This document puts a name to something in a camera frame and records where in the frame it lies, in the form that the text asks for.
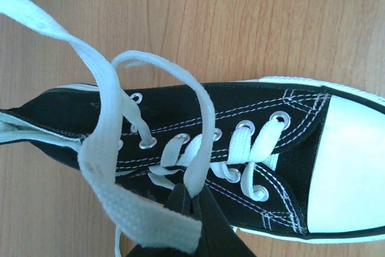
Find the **white shoelace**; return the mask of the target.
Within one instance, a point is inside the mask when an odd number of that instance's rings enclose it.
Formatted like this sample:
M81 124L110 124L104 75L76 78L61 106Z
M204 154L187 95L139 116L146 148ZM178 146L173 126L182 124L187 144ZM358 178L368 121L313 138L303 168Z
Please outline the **white shoelace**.
M215 135L215 110L207 91L188 71L151 53L126 51L113 61L107 61L95 48L68 33L30 0L1 0L1 13L44 36L69 43L96 80L100 97L99 119L94 131L77 147L78 162L82 175L115 224L115 255L120 256L120 238L126 235L142 247L170 247L195 256L202 223L192 217L192 199L206 186ZM202 139L195 154L186 162L181 183L191 198L191 217L147 202L116 184L123 121L131 122L139 132L142 147L149 148L154 142L137 103L120 86L116 73L120 64L127 67L152 64L184 82L196 93L202 116ZM177 163L182 144L179 139L171 139L163 151L161 166L150 172L153 181L171 191L176 185L165 177L165 168Z

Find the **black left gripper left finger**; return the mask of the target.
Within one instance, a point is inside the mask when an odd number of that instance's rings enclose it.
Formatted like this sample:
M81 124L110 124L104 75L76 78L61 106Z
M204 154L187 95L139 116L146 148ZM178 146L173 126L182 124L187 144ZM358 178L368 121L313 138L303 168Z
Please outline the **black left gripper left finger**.
M171 211L178 212L184 216L191 217L191 198L184 185L178 184L175 186L164 207ZM183 257L189 254L180 250L165 247L142 247L136 245L129 253L128 257Z

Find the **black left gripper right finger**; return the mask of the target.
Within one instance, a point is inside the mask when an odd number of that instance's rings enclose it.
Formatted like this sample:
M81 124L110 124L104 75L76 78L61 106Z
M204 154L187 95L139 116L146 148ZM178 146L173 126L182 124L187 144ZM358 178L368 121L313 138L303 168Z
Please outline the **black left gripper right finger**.
M192 199L192 217L202 223L201 237L195 256L254 256L254 253L230 227L208 187L204 187L200 194Z

